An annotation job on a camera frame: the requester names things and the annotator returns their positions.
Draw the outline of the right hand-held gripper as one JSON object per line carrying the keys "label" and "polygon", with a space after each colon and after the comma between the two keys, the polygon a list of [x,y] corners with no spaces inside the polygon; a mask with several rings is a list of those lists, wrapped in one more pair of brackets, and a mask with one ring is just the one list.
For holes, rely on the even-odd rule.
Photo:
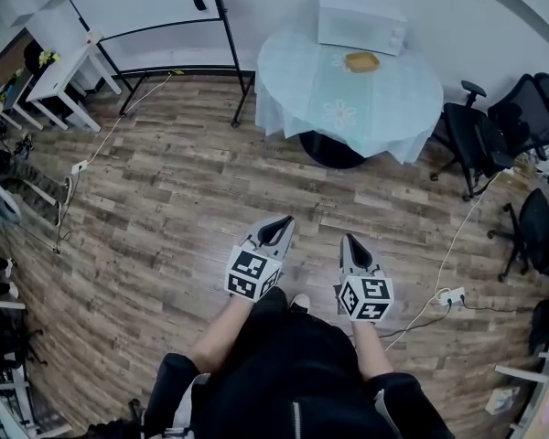
{"label": "right hand-held gripper", "polygon": [[338,314],[350,321],[380,322],[394,303],[393,280],[372,252],[352,234],[340,243]]}

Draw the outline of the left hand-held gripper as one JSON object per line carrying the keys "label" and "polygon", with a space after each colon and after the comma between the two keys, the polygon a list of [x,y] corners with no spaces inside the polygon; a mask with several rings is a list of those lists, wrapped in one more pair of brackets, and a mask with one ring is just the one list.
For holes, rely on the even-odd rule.
{"label": "left hand-held gripper", "polygon": [[256,221],[248,239],[232,248],[224,289],[254,303],[278,283],[296,222],[289,215]]}

